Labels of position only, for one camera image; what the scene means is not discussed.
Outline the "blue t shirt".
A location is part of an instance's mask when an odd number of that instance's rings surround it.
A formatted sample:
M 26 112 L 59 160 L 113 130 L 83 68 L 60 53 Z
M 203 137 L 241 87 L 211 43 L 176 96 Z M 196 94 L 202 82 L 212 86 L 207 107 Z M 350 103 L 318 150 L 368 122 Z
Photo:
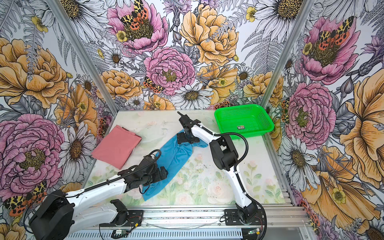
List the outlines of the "blue t shirt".
M 149 189 L 143 194 L 145 201 L 159 194 L 177 175 L 185 163 L 192 156 L 194 148 L 206 148 L 208 144 L 204 141 L 190 144 L 188 142 L 178 144 L 177 135 L 174 135 L 165 145 L 161 147 L 161 156 L 157 160 L 159 167 L 164 167 L 168 171 L 165 180 L 150 185 Z

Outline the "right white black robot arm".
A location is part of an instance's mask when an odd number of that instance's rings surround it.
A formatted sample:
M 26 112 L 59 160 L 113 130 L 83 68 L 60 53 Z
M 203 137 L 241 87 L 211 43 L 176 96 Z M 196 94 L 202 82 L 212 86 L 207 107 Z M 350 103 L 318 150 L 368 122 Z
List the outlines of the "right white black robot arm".
M 243 185 L 238 165 L 245 159 L 249 152 L 246 138 L 237 133 L 218 134 L 206 128 L 199 120 L 192 120 L 188 115 L 178 112 L 179 122 L 184 131 L 177 134 L 178 144 L 204 142 L 209 145 L 214 164 L 223 170 L 229 179 L 234 192 L 238 216 L 243 224 L 250 224 L 259 210 L 259 204 L 248 193 Z M 245 143 L 245 152 L 240 157 L 231 136 L 241 138 Z

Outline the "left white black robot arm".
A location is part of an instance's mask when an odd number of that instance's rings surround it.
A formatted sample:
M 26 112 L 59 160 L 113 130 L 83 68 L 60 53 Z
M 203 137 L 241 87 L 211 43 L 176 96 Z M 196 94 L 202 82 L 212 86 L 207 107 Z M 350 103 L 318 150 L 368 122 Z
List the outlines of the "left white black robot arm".
M 129 211 L 113 197 L 167 178 L 168 171 L 152 155 L 138 165 L 121 170 L 110 179 L 91 187 L 64 193 L 57 190 L 47 195 L 29 220 L 38 240 L 63 240 L 69 234 L 101 224 L 123 226 Z

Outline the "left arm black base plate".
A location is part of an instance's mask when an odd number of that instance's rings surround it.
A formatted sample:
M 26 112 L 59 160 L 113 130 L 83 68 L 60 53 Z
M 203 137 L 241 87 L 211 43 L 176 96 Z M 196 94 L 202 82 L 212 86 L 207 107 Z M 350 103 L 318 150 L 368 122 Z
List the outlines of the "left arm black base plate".
M 126 212 L 119 212 L 111 223 L 101 224 L 101 227 L 140 227 L 143 215 L 143 210 L 127 210 Z

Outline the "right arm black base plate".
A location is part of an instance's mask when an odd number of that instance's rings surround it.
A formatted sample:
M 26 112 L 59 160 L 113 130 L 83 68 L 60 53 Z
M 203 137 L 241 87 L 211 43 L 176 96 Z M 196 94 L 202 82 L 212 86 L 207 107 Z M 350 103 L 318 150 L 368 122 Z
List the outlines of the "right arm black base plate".
M 237 209 L 225 209 L 224 222 L 226 226 L 261 226 L 266 223 L 266 216 L 261 210 L 247 213 Z

